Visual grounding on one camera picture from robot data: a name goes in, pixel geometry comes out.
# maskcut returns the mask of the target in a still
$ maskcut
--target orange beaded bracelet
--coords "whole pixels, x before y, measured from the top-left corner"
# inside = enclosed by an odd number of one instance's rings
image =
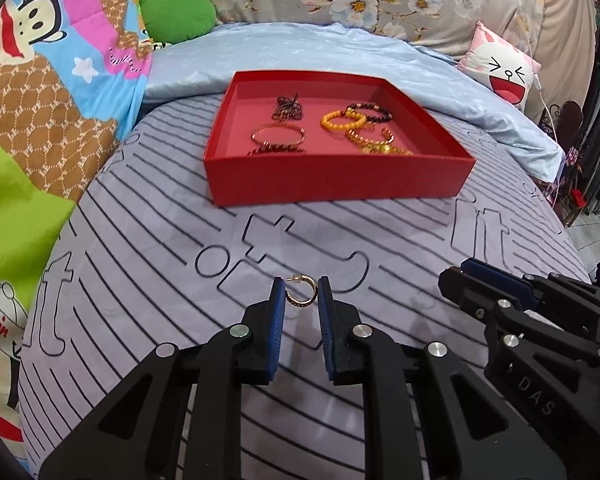
[[[344,123],[344,124],[334,124],[330,121],[336,117],[347,117],[349,119],[355,119],[356,121],[353,123]],[[357,130],[362,128],[366,123],[366,115],[359,114],[353,110],[338,110],[336,112],[331,112],[330,114],[326,114],[320,119],[320,125],[326,130]]]

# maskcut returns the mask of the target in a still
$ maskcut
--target pillow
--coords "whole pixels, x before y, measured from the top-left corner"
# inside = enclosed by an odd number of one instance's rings
[[[458,70],[523,112],[540,66],[478,22],[471,48],[460,60]]]
[[[158,43],[180,43],[211,32],[216,8],[209,0],[141,0],[148,35]]]

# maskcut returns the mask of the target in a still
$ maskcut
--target monkey cartoon print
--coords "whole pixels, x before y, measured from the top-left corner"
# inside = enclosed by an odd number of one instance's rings
[[[33,59],[33,45],[66,37],[60,30],[62,12],[58,0],[7,0],[0,8],[0,63],[18,65]]]
[[[25,460],[18,406],[20,349],[27,314],[8,282],[0,282],[0,437]]]

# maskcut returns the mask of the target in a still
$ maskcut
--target bracelet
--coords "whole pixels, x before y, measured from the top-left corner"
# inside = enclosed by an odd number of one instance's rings
[[[288,142],[285,144],[280,144],[278,142],[269,142],[268,140],[261,140],[258,138],[258,134],[262,130],[267,130],[268,128],[286,128],[287,130],[295,130],[300,134],[300,139],[296,142]],[[296,126],[295,124],[281,124],[281,123],[267,123],[262,126],[258,126],[253,133],[251,134],[251,140],[256,144],[259,144],[260,147],[252,152],[249,152],[249,155],[257,155],[259,153],[275,153],[275,152],[304,152],[302,148],[300,148],[300,144],[304,142],[304,128],[300,126]]]
[[[382,114],[380,117],[372,115],[366,116],[366,120],[370,123],[388,123],[394,118],[394,115],[389,110],[373,103],[353,103],[347,106],[347,110],[351,111],[355,111],[358,108],[362,108],[364,110],[373,110]]]
[[[400,148],[398,146],[392,146],[394,142],[394,133],[389,128],[382,129],[382,136],[385,140],[371,140],[365,139],[365,137],[359,136],[353,130],[349,130],[346,133],[347,139],[359,146],[364,153],[381,153],[385,155],[413,155],[413,152]]]
[[[353,123],[346,124],[334,124],[330,121],[336,117],[348,117],[349,119],[355,119],[356,121]],[[362,128],[366,123],[366,115],[360,114],[353,110],[338,110],[336,112],[331,112],[330,114],[326,114],[320,119],[320,125],[326,130],[357,130]]]
[[[371,146],[380,148],[381,146],[388,146],[394,142],[394,133],[389,128],[382,129],[382,136],[384,137],[384,140],[365,139],[365,137],[360,136],[354,130],[349,130],[345,136],[351,142],[360,146],[360,148],[369,148]]]

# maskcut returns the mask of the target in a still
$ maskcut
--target blue gripper pad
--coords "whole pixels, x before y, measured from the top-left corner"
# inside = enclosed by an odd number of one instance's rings
[[[282,324],[285,320],[285,282],[281,278],[273,280],[273,288],[269,301],[273,310],[270,313],[269,332],[267,335],[267,365],[265,374],[272,381],[278,370],[280,361],[280,345],[282,343]]]
[[[335,372],[335,356],[333,354],[333,329],[327,308],[327,294],[331,291],[325,288],[325,279],[318,280],[318,315],[320,316],[320,332],[322,333],[322,350],[324,351],[324,367],[327,370],[329,380],[333,381]]]
[[[538,298],[534,295],[531,283],[526,280],[516,278],[474,258],[462,262],[460,269],[469,276],[518,298],[522,310],[536,310],[538,308]]]

